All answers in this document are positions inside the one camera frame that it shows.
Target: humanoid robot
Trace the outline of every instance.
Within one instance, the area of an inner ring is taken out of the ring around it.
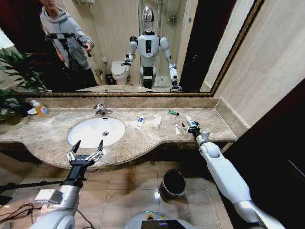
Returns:
[[[153,32],[153,9],[150,6],[146,6],[143,10],[143,23],[145,32],[138,38],[132,36],[130,38],[130,52],[126,54],[123,65],[131,65],[135,59],[135,51],[138,47],[141,56],[141,68],[140,76],[143,86],[146,88],[152,88],[157,74],[157,69],[154,66],[156,56],[159,52],[159,46],[164,52],[165,58],[168,62],[168,69],[170,71],[171,78],[171,92],[180,92],[182,88],[178,85],[178,73],[176,65],[171,62],[172,56],[168,46],[167,39],[165,37],[159,38]]]

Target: chrome robot head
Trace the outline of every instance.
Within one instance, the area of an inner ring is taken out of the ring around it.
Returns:
[[[145,6],[143,10],[143,22],[145,32],[153,31],[153,9],[150,6]]]

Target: man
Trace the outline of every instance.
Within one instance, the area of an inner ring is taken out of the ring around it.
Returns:
[[[92,51],[92,48],[94,47],[92,38],[82,31],[75,20],[64,9],[56,6],[54,0],[40,0],[40,2],[43,4],[40,20],[46,35],[54,33],[74,33],[75,36],[86,45],[86,52],[90,53]],[[63,61],[66,66],[70,66],[68,53],[61,42],[54,39],[52,43],[60,60]],[[96,86],[97,83],[94,79],[87,60],[87,54],[83,47],[81,47],[74,38],[67,38],[67,43],[73,60],[77,61],[81,68],[83,68],[83,71],[81,71],[80,74],[75,74],[79,75],[81,80],[79,80],[79,78],[72,78],[72,80],[75,80],[73,83],[82,82],[82,85],[76,86],[75,89]]]

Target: chrome faucet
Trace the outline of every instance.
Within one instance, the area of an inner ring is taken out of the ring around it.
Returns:
[[[107,110],[103,104],[96,104],[93,110],[96,111],[95,116],[112,114],[112,111]]]

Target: mirror frame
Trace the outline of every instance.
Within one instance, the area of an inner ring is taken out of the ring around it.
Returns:
[[[211,88],[210,92],[198,92],[198,93],[158,93],[158,92],[145,92],[145,93],[82,93],[82,92],[72,92],[72,93],[16,93],[15,97],[213,97],[220,82],[228,71],[235,55],[237,54],[244,38],[246,37],[255,17],[257,16],[264,0],[254,0],[253,5],[247,14],[246,19],[227,55],[218,76]]]

